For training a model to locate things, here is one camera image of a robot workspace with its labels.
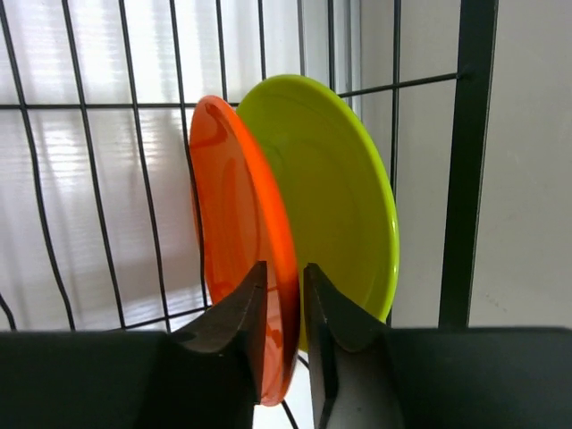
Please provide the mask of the orange plate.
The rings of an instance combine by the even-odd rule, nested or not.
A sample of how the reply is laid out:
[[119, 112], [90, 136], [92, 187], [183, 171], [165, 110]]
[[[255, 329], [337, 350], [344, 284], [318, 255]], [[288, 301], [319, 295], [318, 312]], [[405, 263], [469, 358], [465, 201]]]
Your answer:
[[300, 335], [299, 272], [281, 192], [254, 135], [218, 96], [204, 96], [195, 107], [189, 151], [212, 302], [233, 292], [256, 262], [266, 263], [261, 403], [275, 406], [290, 387]]

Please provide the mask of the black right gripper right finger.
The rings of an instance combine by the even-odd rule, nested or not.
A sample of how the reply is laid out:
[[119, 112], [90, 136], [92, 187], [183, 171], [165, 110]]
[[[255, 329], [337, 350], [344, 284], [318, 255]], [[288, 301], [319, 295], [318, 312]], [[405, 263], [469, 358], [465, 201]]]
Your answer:
[[571, 332], [391, 328], [304, 271], [318, 428], [568, 428]]

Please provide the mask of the lime green plate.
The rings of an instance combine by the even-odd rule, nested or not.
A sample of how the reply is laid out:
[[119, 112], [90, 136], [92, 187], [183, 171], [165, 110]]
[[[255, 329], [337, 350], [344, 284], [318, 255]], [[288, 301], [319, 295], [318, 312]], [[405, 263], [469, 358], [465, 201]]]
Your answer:
[[294, 74], [259, 82], [236, 112], [273, 171], [298, 269], [318, 264], [341, 293], [385, 321], [398, 285], [399, 223], [365, 125], [331, 89]]

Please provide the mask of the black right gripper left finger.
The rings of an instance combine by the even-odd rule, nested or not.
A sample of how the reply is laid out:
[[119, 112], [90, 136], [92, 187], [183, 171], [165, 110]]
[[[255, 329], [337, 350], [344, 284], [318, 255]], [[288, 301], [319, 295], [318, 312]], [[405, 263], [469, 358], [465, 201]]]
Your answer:
[[262, 399], [267, 269], [176, 332], [5, 332], [4, 428], [249, 428]]

